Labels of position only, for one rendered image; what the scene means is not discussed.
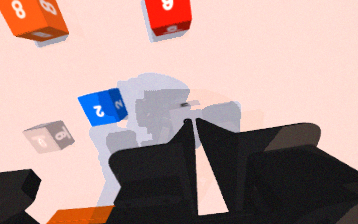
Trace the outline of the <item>blue block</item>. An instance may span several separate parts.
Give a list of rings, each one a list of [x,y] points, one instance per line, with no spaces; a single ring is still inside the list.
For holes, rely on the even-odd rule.
[[[121,122],[128,115],[118,87],[77,98],[92,127]]]

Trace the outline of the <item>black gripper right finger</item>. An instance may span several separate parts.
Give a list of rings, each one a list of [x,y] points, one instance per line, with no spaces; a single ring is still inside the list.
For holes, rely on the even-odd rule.
[[[309,144],[317,146],[322,134],[316,123],[235,133],[201,118],[195,120],[200,142],[228,212],[243,210],[247,159],[251,153]]]

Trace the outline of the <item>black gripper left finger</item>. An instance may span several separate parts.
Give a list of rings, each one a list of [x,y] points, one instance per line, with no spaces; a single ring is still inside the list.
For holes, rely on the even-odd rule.
[[[192,215],[198,215],[196,148],[191,119],[168,143],[116,151],[110,155],[108,165],[120,186],[128,181],[178,176]]]

